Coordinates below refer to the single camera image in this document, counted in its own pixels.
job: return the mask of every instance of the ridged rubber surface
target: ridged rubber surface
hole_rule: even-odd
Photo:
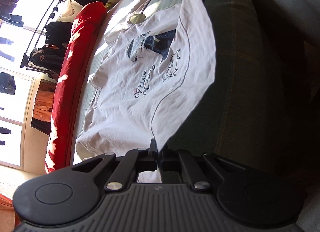
[[[260,230],[225,216],[215,199],[194,193],[185,184],[132,184],[107,195],[88,217],[60,228],[22,224],[18,232],[301,232],[295,226]]]

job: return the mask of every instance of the bed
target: bed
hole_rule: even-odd
[[[124,27],[119,22],[139,7],[139,1],[145,0],[121,0],[101,26],[82,84],[71,150],[65,152],[69,154],[66,165],[69,160],[73,164],[94,156],[85,147],[75,148],[85,111],[95,95],[87,80],[108,54],[104,39],[112,39],[113,33]],[[144,14],[148,17],[181,1],[151,0]],[[281,65],[260,29],[251,0],[205,0],[204,4],[217,46],[215,82],[169,139],[168,146],[184,148],[195,155],[215,152],[276,173],[283,119]],[[55,150],[66,149],[61,146]]]

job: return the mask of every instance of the cartoon drawing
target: cartoon drawing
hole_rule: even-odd
[[[137,58],[140,58],[139,55],[144,48],[150,49],[151,51],[162,55],[161,62],[167,58],[169,48],[176,34],[176,30],[164,32],[159,35],[149,34],[150,32],[147,32],[131,41],[127,50],[127,55],[131,61],[136,62]]]
[[[166,79],[168,79],[169,77],[173,77],[173,76],[176,76],[176,71],[178,70],[178,59],[180,59],[179,57],[179,51],[176,51],[175,54],[173,54],[171,57],[170,57],[170,62],[169,62],[169,66],[167,68],[167,71],[166,73],[164,74],[163,76],[163,81],[165,81]]]

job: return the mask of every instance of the metal screw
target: metal screw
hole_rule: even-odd
[[[113,181],[108,183],[106,187],[109,190],[120,190],[122,188],[122,184],[117,181]]]
[[[210,187],[210,183],[206,181],[198,181],[194,184],[196,189],[208,189]]]

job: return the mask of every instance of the red blanket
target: red blanket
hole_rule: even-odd
[[[46,172],[70,165],[74,123],[88,61],[107,9],[102,2],[86,5],[77,15],[54,93]]]

